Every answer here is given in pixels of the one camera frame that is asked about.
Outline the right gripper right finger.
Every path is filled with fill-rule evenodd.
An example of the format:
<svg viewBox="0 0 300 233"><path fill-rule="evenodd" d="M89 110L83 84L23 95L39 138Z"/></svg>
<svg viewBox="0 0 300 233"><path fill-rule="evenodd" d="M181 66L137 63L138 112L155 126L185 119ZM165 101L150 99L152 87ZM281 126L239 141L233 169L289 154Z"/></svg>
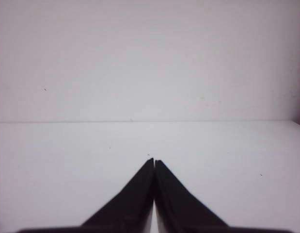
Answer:
<svg viewBox="0 0 300 233"><path fill-rule="evenodd" d="M234 227L192 195L161 161L155 161L155 204L168 233L288 233L284 229Z"/></svg>

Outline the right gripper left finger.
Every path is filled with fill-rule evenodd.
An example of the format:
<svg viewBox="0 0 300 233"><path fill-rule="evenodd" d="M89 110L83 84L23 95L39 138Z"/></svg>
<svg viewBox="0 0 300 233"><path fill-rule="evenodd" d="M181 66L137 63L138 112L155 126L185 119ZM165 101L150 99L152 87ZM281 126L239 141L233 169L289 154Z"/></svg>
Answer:
<svg viewBox="0 0 300 233"><path fill-rule="evenodd" d="M76 227L22 229L20 233L148 233L153 212L154 159L147 160L125 187Z"/></svg>

